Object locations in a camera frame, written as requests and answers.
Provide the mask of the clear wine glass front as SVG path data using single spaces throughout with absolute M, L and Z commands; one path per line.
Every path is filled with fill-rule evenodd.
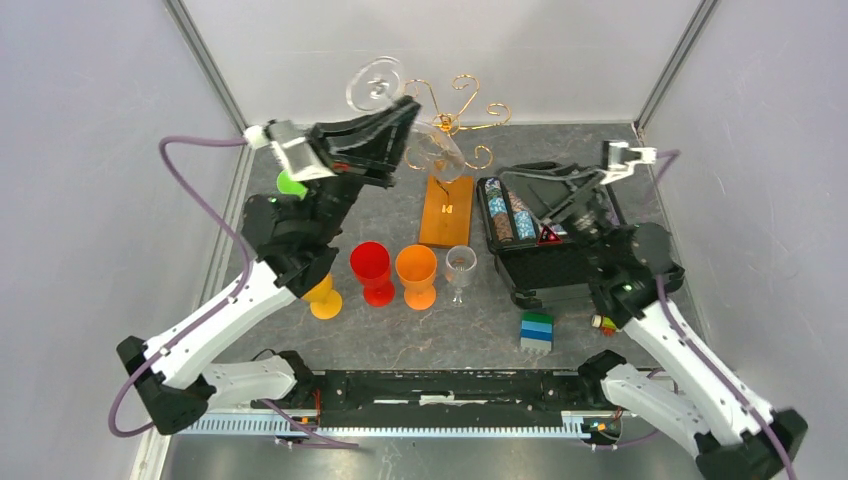
M 471 284 L 476 266 L 476 253 L 466 245 L 454 246 L 447 252 L 445 278 L 454 289 L 452 299 L 454 305 L 463 303 L 463 290 Z

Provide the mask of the clear wine glass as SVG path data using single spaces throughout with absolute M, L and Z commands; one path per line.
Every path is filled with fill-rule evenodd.
M 389 107 L 404 95 L 416 97 L 432 86 L 418 79 L 409 79 L 402 63 L 390 56 L 380 56 L 364 66 L 348 81 L 345 97 L 350 108 L 360 113 L 376 113 Z M 404 161 L 414 170 L 424 170 L 436 181 L 447 184 L 464 175 L 466 161 L 463 153 L 443 125 L 445 116 L 438 112 L 434 119 L 421 114 L 414 123 Z
M 463 290 L 471 284 L 476 266 L 476 253 L 466 245 L 454 246 L 447 252 L 445 278 L 454 289 L 452 299 L 454 305 L 463 303 Z

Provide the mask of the clear wine glass back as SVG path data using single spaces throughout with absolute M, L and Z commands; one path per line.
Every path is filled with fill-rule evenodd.
M 350 108 L 360 113 L 376 113 L 389 107 L 404 95 L 416 97 L 432 86 L 418 79 L 409 79 L 402 63 L 390 56 L 380 56 L 364 66 L 348 81 L 345 97 Z M 464 175 L 466 161 L 463 153 L 443 125 L 445 116 L 438 112 L 434 119 L 421 114 L 414 123 L 404 161 L 414 170 L 424 170 L 436 181 L 447 184 Z

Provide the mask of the orange wine glass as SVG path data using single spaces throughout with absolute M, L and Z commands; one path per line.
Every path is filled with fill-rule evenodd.
M 438 259 L 427 246 L 410 245 L 398 253 L 395 270 L 404 288 L 404 302 L 411 309 L 423 311 L 435 303 L 437 269 Z

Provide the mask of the green wine glass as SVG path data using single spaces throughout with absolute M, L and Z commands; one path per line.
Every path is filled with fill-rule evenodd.
M 288 171 L 278 174 L 276 187 L 281 194 L 296 197 L 298 200 L 303 200 L 309 192 L 303 183 L 292 179 Z

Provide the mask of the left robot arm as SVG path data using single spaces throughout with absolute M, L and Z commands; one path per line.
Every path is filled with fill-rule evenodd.
M 312 399 L 313 379 L 282 355 L 237 364 L 217 357 L 270 314 L 329 283 L 333 240 L 363 187 L 394 185 L 419 111 L 403 95 L 351 120 L 306 130 L 272 120 L 244 131 L 238 144 L 270 149 L 297 191 L 246 200 L 241 228 L 229 231 L 243 268 L 228 287 L 161 334 L 118 345 L 124 390 L 139 395 L 151 428 L 172 435 L 211 408 L 279 399 L 297 408 Z

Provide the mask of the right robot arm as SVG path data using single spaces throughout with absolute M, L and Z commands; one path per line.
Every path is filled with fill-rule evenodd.
M 511 167 L 498 176 L 537 220 L 566 231 L 592 266 L 597 311 L 677 384 L 661 387 L 605 352 L 587 361 L 580 400 L 591 408 L 610 402 L 644 419 L 686 450 L 706 479 L 795 478 L 807 422 L 748 388 L 685 321 L 669 298 L 684 271 L 672 258 L 668 231 L 651 222 L 613 223 L 599 169 Z

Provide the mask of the yellow wine glass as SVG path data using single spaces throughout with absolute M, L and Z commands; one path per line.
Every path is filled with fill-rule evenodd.
M 327 274 L 301 299 L 309 305 L 311 314 L 319 320 L 329 320 L 336 317 L 343 307 L 342 296 L 334 288 L 334 280 L 331 274 Z

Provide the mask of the red wine glass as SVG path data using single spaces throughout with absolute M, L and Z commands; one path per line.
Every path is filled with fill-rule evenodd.
M 388 250 L 378 242 L 363 242 L 353 249 L 349 261 L 354 276 L 363 287 L 366 303 L 375 308 L 389 305 L 394 299 L 395 287 Z

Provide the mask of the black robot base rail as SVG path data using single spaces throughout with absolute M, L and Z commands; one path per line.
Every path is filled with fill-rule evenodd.
M 278 405 L 322 427 L 556 427 L 564 412 L 616 411 L 575 370 L 326 370 Z

